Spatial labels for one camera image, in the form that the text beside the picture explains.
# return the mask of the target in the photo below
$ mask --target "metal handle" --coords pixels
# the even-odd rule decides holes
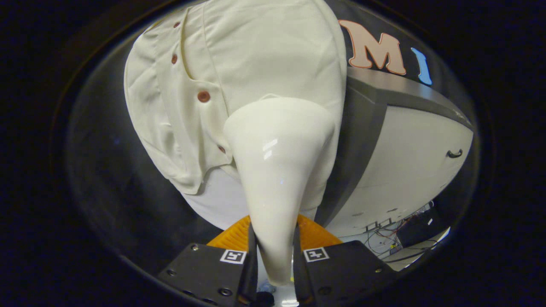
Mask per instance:
[[[452,153],[451,150],[448,150],[447,156],[452,158],[452,159],[458,158],[458,157],[462,156],[462,149],[459,149],[459,152],[457,152],[457,153]]]

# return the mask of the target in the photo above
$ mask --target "glossy white object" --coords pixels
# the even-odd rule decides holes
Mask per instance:
[[[290,281],[294,228],[313,169],[336,129],[330,112],[304,99],[274,97],[237,110],[224,125],[272,285]]]

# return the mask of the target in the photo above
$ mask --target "letter m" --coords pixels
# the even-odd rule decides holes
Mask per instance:
[[[399,75],[406,74],[402,53],[400,52],[400,42],[396,38],[381,33],[378,42],[366,28],[356,22],[340,20],[339,24],[347,29],[351,36],[351,43],[353,44],[353,57],[349,59],[351,66],[359,68],[372,67],[372,62],[368,59],[369,54],[377,68],[382,69],[387,58],[389,58],[386,66],[389,72]]]

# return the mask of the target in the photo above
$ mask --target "black background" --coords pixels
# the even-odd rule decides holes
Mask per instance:
[[[100,13],[161,1],[21,1],[2,8],[2,265],[4,305],[180,305],[122,265],[66,199],[53,192],[48,138],[62,66],[56,52]],[[395,1],[383,4],[415,22],[470,89],[491,121],[483,170],[494,173],[461,231],[422,269],[370,299],[387,305],[537,305],[544,276],[544,4],[499,1]],[[380,9],[381,5],[370,6]],[[82,49],[89,40],[78,42]],[[77,56],[63,61],[82,61]],[[51,75],[44,76],[43,71]]]

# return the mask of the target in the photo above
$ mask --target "screw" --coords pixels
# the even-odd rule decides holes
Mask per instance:
[[[230,289],[221,288],[218,290],[218,293],[220,293],[223,296],[231,296],[233,292]]]
[[[325,295],[329,295],[330,292],[332,292],[332,288],[330,288],[330,287],[322,287],[322,288],[320,288],[320,289],[318,290],[318,293],[319,293],[319,294],[322,294],[322,295],[324,295],[324,296],[325,296]]]

